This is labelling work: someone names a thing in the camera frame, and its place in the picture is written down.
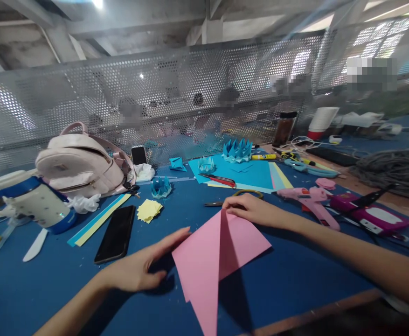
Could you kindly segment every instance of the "blue origami figure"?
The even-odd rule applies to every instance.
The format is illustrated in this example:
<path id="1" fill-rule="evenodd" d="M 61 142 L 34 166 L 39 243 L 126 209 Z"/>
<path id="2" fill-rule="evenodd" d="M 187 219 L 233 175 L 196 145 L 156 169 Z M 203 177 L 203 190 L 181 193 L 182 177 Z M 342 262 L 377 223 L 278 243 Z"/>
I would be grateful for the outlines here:
<path id="1" fill-rule="evenodd" d="M 172 191 L 172 186 L 167 178 L 163 180 L 153 181 L 152 184 L 152 196 L 156 199 L 166 198 Z"/>
<path id="2" fill-rule="evenodd" d="M 205 158 L 204 156 L 198 160 L 198 170 L 200 173 L 211 174 L 215 172 L 217 166 L 214 164 L 212 157 Z"/>
<path id="3" fill-rule="evenodd" d="M 182 158 L 171 158 L 170 159 L 170 169 L 187 171 L 186 167 L 182 164 Z"/>
<path id="4" fill-rule="evenodd" d="M 251 148 L 252 142 L 242 139 L 240 142 L 237 140 L 229 140 L 223 145 L 222 157 L 227 162 L 235 163 L 251 160 Z"/>

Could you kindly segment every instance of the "gray yarn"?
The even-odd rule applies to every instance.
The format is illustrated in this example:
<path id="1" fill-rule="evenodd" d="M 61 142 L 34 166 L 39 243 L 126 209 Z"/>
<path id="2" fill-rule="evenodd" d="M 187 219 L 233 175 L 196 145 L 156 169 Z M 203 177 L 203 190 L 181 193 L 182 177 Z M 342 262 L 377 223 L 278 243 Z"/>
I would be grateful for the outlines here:
<path id="1" fill-rule="evenodd" d="M 384 151 L 360 159 L 349 171 L 370 187 L 399 186 L 390 192 L 409 198 L 409 149 Z"/>

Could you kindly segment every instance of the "smartphone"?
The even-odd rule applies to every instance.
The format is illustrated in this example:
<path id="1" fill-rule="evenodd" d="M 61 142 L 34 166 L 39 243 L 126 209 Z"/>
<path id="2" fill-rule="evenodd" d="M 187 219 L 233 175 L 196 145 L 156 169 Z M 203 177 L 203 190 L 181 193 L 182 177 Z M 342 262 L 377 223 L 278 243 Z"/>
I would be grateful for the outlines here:
<path id="1" fill-rule="evenodd" d="M 94 264 L 100 265 L 126 256 L 135 213 L 134 205 L 113 212 L 94 258 Z"/>
<path id="2" fill-rule="evenodd" d="M 135 146 L 131 149 L 131 158 L 133 164 L 138 165 L 141 163 L 147 163 L 147 154 L 144 146 Z"/>

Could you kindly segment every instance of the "ceiling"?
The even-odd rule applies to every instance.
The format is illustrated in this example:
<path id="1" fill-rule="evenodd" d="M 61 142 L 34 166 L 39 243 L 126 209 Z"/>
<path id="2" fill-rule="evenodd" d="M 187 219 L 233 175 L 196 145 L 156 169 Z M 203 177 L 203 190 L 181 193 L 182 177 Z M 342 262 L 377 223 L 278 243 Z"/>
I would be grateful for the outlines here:
<path id="1" fill-rule="evenodd" d="M 325 29 L 362 0 L 0 0 L 0 71 L 202 43 Z M 409 0 L 370 0 L 361 21 L 409 12 Z"/>

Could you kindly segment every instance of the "pink purse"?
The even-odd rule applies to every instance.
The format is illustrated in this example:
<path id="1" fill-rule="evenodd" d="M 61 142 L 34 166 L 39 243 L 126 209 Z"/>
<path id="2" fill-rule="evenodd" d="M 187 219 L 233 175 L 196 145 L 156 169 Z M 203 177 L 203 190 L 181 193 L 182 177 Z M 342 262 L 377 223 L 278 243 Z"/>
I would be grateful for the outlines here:
<path id="1" fill-rule="evenodd" d="M 82 134 L 68 134 L 78 126 Z M 136 183 L 128 155 L 111 142 L 88 134 L 82 122 L 70 124 L 51 139 L 47 149 L 38 154 L 35 165 L 51 187 L 71 198 L 122 194 L 128 191 L 123 186 L 127 180 Z"/>

